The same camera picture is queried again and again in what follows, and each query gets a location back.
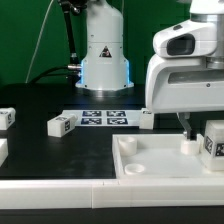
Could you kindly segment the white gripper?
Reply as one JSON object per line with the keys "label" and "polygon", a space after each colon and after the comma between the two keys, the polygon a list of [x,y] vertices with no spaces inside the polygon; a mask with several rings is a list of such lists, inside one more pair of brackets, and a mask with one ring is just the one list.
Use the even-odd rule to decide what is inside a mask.
{"label": "white gripper", "polygon": [[185,138],[196,141],[189,112],[224,110],[224,70],[207,69],[203,58],[154,55],[147,69],[145,104],[152,113],[178,113]]}

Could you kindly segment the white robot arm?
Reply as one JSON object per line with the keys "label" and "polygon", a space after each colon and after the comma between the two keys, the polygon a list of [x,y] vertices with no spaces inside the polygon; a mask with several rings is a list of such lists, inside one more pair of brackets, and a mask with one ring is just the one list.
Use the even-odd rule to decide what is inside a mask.
{"label": "white robot arm", "polygon": [[[106,0],[87,0],[87,55],[69,68],[76,86],[95,96],[133,87],[123,55],[123,17]],[[224,0],[192,0],[190,19],[154,35],[146,75],[145,105],[175,113],[187,137],[188,114],[224,110]]]}

